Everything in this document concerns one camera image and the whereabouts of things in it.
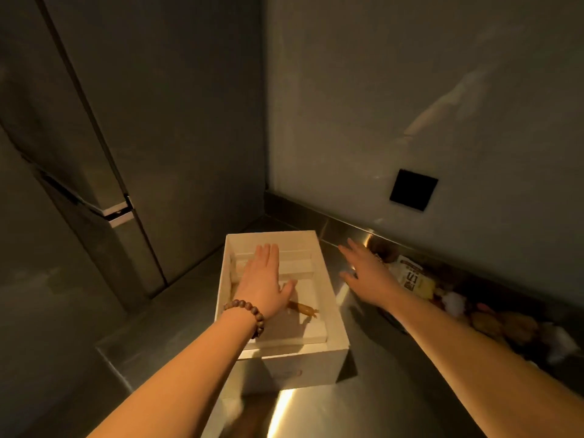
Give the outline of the person's left hand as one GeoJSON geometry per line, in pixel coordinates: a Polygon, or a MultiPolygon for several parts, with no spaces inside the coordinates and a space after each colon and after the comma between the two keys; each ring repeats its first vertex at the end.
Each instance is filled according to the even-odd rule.
{"type": "Polygon", "coordinates": [[[249,302],[259,310],[265,320],[273,318],[287,306],[280,300],[280,289],[283,285],[279,281],[279,256],[279,246],[270,244],[270,270],[264,276],[258,276],[256,247],[253,257],[246,262],[235,292],[235,299],[249,302]]]}

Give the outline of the person's right hand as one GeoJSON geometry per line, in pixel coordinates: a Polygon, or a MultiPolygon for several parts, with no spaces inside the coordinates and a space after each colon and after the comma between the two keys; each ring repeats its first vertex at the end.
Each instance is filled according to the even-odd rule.
{"type": "MultiPolygon", "coordinates": [[[[338,250],[347,261],[347,248],[338,245],[338,250]]],[[[378,308],[391,311],[401,305],[411,295],[406,294],[391,272],[371,253],[371,262],[367,265],[351,265],[359,278],[366,282],[366,291],[355,293],[361,301],[378,308]]]]}

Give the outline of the person's right forearm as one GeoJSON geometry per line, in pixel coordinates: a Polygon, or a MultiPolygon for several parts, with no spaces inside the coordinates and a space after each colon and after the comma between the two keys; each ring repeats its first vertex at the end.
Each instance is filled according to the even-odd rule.
{"type": "Polygon", "coordinates": [[[400,287],[383,307],[488,438],[584,438],[584,398],[556,379],[400,287]]]}

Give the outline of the person's left forearm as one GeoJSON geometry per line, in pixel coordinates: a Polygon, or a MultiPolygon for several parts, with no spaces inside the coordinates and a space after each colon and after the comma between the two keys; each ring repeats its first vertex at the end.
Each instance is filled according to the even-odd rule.
{"type": "Polygon", "coordinates": [[[232,308],[122,402],[87,438],[196,438],[256,329],[232,308]]]}

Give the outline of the small brown elongated item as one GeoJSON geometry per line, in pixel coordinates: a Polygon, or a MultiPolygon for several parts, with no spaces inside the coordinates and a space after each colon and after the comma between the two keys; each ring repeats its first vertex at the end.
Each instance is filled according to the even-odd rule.
{"type": "Polygon", "coordinates": [[[287,303],[287,308],[296,311],[299,314],[307,316],[309,318],[316,318],[319,314],[319,310],[311,306],[301,304],[296,301],[289,301],[287,303]]]}

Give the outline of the white inner box tray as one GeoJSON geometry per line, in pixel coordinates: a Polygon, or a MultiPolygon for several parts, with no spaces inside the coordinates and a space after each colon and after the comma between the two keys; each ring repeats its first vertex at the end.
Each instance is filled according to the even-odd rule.
{"type": "Polygon", "coordinates": [[[268,347],[303,346],[325,343],[328,337],[324,316],[320,314],[321,298],[318,287],[318,270],[309,250],[280,250],[279,281],[283,285],[296,279],[296,291],[290,301],[311,306],[319,310],[316,318],[309,318],[285,307],[265,322],[259,338],[251,339],[245,350],[268,347]]]}

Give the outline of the yellow and white snack packet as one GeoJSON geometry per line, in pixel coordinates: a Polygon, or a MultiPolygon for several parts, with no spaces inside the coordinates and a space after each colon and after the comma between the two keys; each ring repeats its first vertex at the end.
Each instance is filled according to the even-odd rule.
{"type": "Polygon", "coordinates": [[[388,265],[388,268],[406,290],[424,300],[430,301],[434,298],[436,281],[424,273],[422,266],[400,255],[396,261],[388,265]]]}

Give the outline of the white rectangular box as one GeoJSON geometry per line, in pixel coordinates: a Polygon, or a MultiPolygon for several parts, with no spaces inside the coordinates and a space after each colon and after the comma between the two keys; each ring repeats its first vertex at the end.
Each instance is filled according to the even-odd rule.
{"type": "Polygon", "coordinates": [[[315,231],[226,235],[215,319],[234,297],[245,264],[253,257],[256,246],[265,243],[277,244],[279,251],[309,250],[312,253],[319,275],[320,314],[324,316],[328,337],[320,344],[244,349],[226,380],[221,398],[334,384],[349,351],[349,339],[315,231]]]}

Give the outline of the small white wrapped snack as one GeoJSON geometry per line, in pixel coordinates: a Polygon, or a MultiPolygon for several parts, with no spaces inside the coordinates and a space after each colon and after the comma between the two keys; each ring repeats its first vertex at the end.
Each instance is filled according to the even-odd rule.
{"type": "Polygon", "coordinates": [[[454,318],[459,318],[465,314],[466,297],[456,292],[449,292],[442,296],[444,310],[454,318]]]}

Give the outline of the brown wrapped snack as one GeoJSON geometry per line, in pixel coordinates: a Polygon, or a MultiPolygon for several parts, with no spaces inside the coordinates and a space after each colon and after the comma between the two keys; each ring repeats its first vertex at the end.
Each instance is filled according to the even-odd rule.
{"type": "Polygon", "coordinates": [[[470,314],[471,326],[490,338],[499,338],[503,335],[503,326],[500,320],[489,313],[475,311],[470,314]]]}
{"type": "Polygon", "coordinates": [[[518,312],[500,312],[498,314],[502,324],[502,335],[518,346],[526,346],[539,336],[539,324],[528,315],[518,312]]]}

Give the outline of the grey refrigerator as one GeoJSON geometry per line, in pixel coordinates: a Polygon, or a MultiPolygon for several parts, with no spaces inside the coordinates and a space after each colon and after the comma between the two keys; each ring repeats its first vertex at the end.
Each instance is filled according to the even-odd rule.
{"type": "Polygon", "coordinates": [[[0,129],[126,311],[262,213],[262,48],[262,0],[0,0],[0,129]]]}

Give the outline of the white crumpled wrapper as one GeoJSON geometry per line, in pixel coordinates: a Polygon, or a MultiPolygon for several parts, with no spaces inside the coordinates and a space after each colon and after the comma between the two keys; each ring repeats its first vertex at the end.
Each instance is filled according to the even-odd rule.
{"type": "Polygon", "coordinates": [[[580,346],[563,327],[545,322],[541,324],[540,332],[541,341],[548,347],[548,364],[557,365],[580,352],[580,346]]]}

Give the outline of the black square wall socket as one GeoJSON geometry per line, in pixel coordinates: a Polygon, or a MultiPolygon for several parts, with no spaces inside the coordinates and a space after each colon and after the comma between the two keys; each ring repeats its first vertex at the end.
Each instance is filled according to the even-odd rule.
{"type": "Polygon", "coordinates": [[[399,169],[390,193],[390,201],[424,212],[438,183],[437,178],[399,169]]]}

